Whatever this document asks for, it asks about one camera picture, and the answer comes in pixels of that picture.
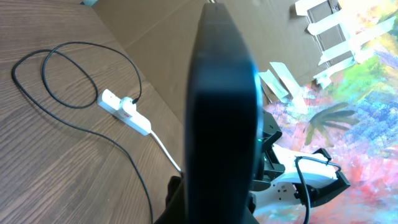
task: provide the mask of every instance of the cardboard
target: cardboard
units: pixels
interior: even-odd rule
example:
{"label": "cardboard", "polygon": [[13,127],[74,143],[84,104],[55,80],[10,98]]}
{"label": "cardboard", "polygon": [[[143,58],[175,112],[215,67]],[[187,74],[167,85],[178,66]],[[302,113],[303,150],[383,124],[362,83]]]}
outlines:
{"label": "cardboard", "polygon": [[[94,6],[180,121],[183,121],[185,111],[190,56],[201,9],[206,2],[100,0]],[[301,86],[330,66],[327,63],[318,66],[322,46],[327,49],[343,40],[339,30],[334,29],[329,35],[335,39],[321,36],[323,42],[318,42],[306,31],[309,17],[296,14],[296,0],[218,2],[228,8],[259,71],[269,69],[276,74],[270,62],[282,62]],[[329,2],[312,10],[312,19],[322,19],[331,14]],[[277,100],[265,85],[264,89],[272,101]]]}

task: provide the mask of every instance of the wooden table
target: wooden table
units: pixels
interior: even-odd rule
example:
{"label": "wooden table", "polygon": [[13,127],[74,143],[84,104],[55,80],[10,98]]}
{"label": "wooden table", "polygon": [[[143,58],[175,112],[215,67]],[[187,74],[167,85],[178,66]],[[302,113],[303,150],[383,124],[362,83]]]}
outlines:
{"label": "wooden table", "polygon": [[[127,157],[107,140],[54,120],[11,80],[11,68],[21,57],[64,42],[93,42],[123,52],[94,11],[77,3],[0,1],[0,223],[149,223],[146,195]],[[120,97],[137,96],[136,74],[120,55],[85,45],[60,50],[93,77],[100,92],[107,88]],[[52,99],[40,78],[45,56],[36,55],[17,69],[22,85],[62,119],[124,146],[149,188],[157,218],[165,207],[170,176],[177,172],[151,137],[98,105],[74,110]],[[54,55],[46,72],[61,100],[84,105],[95,97],[90,82],[64,58]],[[138,110],[182,165],[182,124],[142,77]]]}

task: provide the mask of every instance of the white power strip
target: white power strip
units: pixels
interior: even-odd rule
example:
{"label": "white power strip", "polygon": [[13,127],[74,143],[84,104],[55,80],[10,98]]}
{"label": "white power strip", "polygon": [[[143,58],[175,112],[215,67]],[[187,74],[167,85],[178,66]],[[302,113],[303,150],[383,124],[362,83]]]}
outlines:
{"label": "white power strip", "polygon": [[151,133],[150,121],[137,112],[137,106],[132,104],[130,97],[120,99],[106,89],[98,97],[97,104],[142,135],[146,136]]}

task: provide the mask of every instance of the power plug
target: power plug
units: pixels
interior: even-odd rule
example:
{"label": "power plug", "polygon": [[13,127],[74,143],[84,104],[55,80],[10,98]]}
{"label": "power plug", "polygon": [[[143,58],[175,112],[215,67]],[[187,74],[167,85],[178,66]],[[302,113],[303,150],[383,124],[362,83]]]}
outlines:
{"label": "power plug", "polygon": [[138,113],[137,105],[132,103],[130,97],[120,99],[106,89],[98,97],[97,104],[142,135],[146,136],[151,133],[150,121]]}

